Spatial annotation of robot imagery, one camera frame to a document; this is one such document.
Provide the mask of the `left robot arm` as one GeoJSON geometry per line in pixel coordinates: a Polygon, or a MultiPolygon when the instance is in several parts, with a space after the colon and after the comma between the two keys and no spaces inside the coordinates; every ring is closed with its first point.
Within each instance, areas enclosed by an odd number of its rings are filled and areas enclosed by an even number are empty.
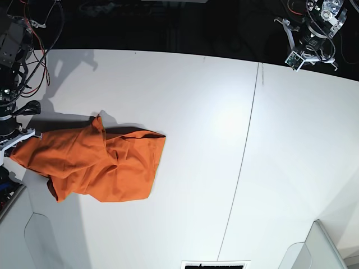
{"type": "Polygon", "coordinates": [[[330,64],[335,70],[337,52],[334,37],[347,19],[343,1],[305,1],[306,13],[302,24],[293,26],[290,20],[276,17],[275,22],[283,26],[289,42],[289,53],[285,63],[299,71],[303,66],[316,63],[330,64]]]}

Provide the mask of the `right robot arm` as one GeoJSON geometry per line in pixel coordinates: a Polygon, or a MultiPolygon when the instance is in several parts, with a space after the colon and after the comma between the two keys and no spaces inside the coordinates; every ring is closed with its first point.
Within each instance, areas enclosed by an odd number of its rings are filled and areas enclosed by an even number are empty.
{"type": "Polygon", "coordinates": [[[37,28],[44,29],[47,20],[39,22],[31,17],[31,9],[48,9],[51,14],[54,7],[59,8],[61,33],[65,24],[65,14],[60,1],[21,1],[22,14],[11,14],[12,2],[1,4],[1,159],[10,154],[15,146],[36,135],[33,128],[23,128],[17,121],[18,116],[39,115],[41,104],[30,100],[21,108],[16,106],[19,98],[30,98],[39,88],[32,89],[29,82],[39,67],[43,68],[42,82],[49,83],[47,55],[53,46],[45,48],[37,28]]]}

